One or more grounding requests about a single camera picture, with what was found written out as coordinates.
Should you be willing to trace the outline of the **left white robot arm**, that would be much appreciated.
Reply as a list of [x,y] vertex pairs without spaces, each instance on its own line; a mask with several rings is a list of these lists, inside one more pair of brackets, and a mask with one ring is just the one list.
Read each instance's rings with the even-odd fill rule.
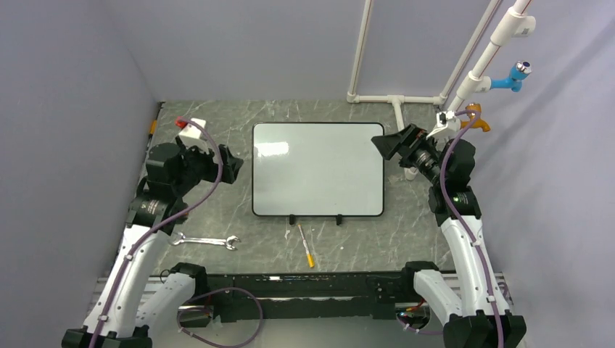
[[81,328],[68,329],[62,347],[152,347],[167,316],[184,301],[197,305],[208,295],[204,267],[179,263],[170,271],[170,284],[141,300],[154,264],[190,211],[183,197],[201,181],[232,184],[244,161],[221,144],[173,143],[153,146],[145,161],[117,258],[98,302]]

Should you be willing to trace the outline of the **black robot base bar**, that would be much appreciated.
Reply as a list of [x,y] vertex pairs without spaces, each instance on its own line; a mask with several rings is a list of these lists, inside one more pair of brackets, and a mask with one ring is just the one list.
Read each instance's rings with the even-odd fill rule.
[[209,274],[198,286],[203,299],[181,306],[190,314],[209,315],[223,323],[239,320],[369,317],[394,320],[421,298],[403,270],[341,273]]

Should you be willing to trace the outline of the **white whiteboard black frame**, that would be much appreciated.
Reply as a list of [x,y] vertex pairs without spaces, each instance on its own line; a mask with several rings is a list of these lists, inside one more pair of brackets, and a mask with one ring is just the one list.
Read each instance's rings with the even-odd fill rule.
[[377,217],[381,123],[264,122],[252,128],[252,212],[260,217]]

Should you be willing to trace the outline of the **yellow marker cap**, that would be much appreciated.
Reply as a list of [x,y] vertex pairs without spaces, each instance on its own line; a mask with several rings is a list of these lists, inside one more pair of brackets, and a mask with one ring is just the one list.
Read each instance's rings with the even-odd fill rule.
[[306,254],[307,257],[307,261],[308,261],[308,265],[310,268],[314,268],[315,267],[315,261],[313,259],[312,254]]

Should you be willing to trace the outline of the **white marker pen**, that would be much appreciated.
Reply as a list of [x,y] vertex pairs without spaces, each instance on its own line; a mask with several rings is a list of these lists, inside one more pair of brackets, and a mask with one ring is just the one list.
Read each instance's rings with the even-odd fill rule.
[[312,254],[312,252],[310,251],[310,247],[308,245],[306,236],[305,236],[305,232],[302,228],[302,226],[300,224],[297,225],[299,232],[300,232],[300,237],[302,239],[302,244],[304,246],[304,250],[305,250],[305,254]]

